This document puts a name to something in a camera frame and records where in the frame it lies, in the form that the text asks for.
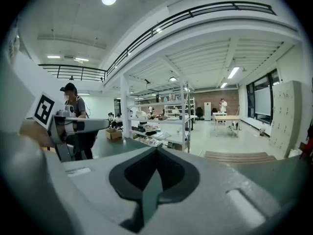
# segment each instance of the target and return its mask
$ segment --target black chair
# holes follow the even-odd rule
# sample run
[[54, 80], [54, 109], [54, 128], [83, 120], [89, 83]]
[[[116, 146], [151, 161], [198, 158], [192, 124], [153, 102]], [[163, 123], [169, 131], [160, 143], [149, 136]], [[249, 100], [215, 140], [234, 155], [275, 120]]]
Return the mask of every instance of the black chair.
[[199, 118], [199, 120], [200, 120], [200, 118], [203, 116], [203, 109], [202, 109], [201, 107], [198, 107], [198, 108], [196, 109], [196, 115], [197, 115], [197, 117]]

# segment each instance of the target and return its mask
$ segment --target white cabinet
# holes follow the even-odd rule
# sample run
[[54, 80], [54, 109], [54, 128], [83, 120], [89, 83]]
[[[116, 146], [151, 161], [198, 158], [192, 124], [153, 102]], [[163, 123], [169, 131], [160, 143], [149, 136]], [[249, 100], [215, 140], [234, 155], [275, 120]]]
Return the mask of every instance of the white cabinet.
[[298, 138], [301, 100], [300, 82], [290, 81], [273, 86], [273, 126], [269, 143], [285, 158]]

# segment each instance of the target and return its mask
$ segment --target standing person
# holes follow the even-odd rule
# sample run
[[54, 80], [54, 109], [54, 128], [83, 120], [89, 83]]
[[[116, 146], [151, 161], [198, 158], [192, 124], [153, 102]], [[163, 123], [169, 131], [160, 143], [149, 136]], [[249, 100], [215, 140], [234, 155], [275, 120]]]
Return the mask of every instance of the standing person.
[[[77, 118], [86, 118], [87, 113], [85, 109], [84, 100], [77, 94], [77, 89], [72, 83], [68, 83], [65, 87], [60, 89], [64, 92], [64, 96], [67, 99], [65, 105], [71, 105], [74, 108], [74, 113]], [[94, 140], [96, 132], [89, 133], [79, 133], [78, 138], [78, 147], [75, 144], [75, 136], [68, 136], [67, 142], [74, 145], [75, 159], [82, 160], [82, 151], [85, 152], [87, 159], [93, 159], [92, 151], [89, 140]]]
[[60, 91], [64, 92], [66, 98], [65, 105], [71, 105], [74, 107], [74, 112], [78, 118], [86, 118], [87, 113], [85, 109], [84, 100], [77, 94], [77, 89], [72, 83], [68, 83], [65, 87], [62, 87]]
[[221, 112], [227, 112], [227, 102], [224, 100], [224, 98], [221, 99], [222, 103], [221, 103]]

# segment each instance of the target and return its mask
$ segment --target gray floor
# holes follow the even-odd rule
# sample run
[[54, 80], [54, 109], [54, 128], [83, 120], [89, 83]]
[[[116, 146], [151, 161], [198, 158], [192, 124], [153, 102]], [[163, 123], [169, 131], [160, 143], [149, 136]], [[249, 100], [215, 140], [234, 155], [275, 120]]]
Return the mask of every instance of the gray floor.
[[145, 144], [133, 139], [121, 139], [118, 141], [110, 141], [105, 136], [105, 130], [98, 133], [97, 139], [92, 148], [92, 154], [95, 159], [121, 154], [147, 147]]

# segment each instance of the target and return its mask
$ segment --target metal railing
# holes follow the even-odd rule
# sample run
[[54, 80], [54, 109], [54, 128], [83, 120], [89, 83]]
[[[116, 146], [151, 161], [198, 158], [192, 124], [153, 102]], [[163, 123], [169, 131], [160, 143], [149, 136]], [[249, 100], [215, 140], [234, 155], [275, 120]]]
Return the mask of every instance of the metal railing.
[[42, 64], [43, 69], [57, 78], [70, 79], [73, 76], [74, 80], [91, 80], [104, 82], [107, 77], [106, 70], [96, 68], [76, 66], [76, 65], [57, 65], [57, 64]]
[[111, 64], [108, 69], [108, 74], [110, 75], [113, 70], [126, 58], [129, 54], [137, 49], [140, 45], [142, 45], [145, 41], [149, 40], [162, 30], [175, 25], [181, 21], [184, 21], [189, 18], [193, 18], [202, 14], [218, 12], [218, 11], [226, 11], [226, 10], [250, 10], [250, 11], [258, 11], [276, 15], [272, 10], [272, 7], [267, 4], [258, 3], [258, 2], [247, 2], [247, 1], [225, 1], [225, 2], [215, 2], [209, 3], [197, 7], [190, 8], [188, 10], [181, 11], [175, 15], [172, 15], [163, 21], [157, 23], [143, 34], [141, 34], [138, 38], [136, 38], [119, 56], [116, 60]]

